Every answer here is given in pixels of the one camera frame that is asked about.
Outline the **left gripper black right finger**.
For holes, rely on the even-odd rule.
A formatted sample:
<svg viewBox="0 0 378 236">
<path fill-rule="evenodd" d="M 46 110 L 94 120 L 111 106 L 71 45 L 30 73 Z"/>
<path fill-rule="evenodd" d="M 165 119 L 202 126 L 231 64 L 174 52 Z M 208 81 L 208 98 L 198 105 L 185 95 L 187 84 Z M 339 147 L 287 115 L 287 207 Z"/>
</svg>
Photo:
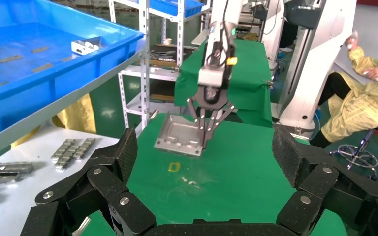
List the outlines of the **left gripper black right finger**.
<svg viewBox="0 0 378 236">
<path fill-rule="evenodd" d="M 283 127 L 274 130 L 272 153 L 295 189 L 277 224 L 308 236 L 328 210 L 359 235 L 378 236 L 378 182 L 347 170 L 322 148 L 298 142 Z"/>
</svg>

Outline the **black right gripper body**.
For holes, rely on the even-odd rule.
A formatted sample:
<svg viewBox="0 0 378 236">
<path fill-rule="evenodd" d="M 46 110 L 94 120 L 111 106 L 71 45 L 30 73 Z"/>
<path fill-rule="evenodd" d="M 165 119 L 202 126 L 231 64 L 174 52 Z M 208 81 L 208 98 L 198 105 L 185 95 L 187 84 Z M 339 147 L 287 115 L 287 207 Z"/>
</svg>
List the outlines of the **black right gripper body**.
<svg viewBox="0 0 378 236">
<path fill-rule="evenodd" d="M 218 110 L 228 102 L 228 88 L 232 77 L 236 46 L 206 44 L 202 66 L 198 73 L 195 100 L 206 110 Z"/>
</svg>

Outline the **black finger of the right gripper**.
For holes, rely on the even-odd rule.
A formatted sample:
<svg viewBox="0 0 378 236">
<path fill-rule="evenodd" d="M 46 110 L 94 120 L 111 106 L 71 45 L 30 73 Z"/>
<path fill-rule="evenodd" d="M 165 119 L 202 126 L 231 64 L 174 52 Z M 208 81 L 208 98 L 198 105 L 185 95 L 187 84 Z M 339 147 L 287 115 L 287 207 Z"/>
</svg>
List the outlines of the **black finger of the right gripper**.
<svg viewBox="0 0 378 236">
<path fill-rule="evenodd" d="M 235 106 L 228 102 L 222 108 L 213 110 L 208 126 L 205 129 L 205 145 L 212 139 L 214 131 L 235 110 Z"/>
<path fill-rule="evenodd" d="M 206 120 L 205 120 L 205 108 L 199 106 L 199 116 L 197 114 L 197 109 L 195 109 L 193 98 L 187 99 L 187 106 L 189 108 L 190 114 L 192 118 L 194 119 L 195 124 L 198 126 L 197 136 L 199 138 L 199 143 L 202 146 L 202 149 L 206 149 L 206 139 L 205 139 L 205 126 L 206 126 Z"/>
</svg>

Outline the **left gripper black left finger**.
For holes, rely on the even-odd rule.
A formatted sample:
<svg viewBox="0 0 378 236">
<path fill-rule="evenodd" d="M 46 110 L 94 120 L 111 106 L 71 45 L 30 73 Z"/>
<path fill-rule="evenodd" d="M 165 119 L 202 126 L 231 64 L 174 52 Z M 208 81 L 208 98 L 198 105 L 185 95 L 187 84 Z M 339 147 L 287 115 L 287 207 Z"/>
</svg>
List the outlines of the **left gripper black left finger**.
<svg viewBox="0 0 378 236">
<path fill-rule="evenodd" d="M 142 236 L 154 228 L 154 214 L 127 187 L 137 151 L 133 128 L 116 144 L 96 149 L 80 170 L 37 194 L 21 235 L 70 236 L 97 211 L 118 236 Z"/>
</svg>

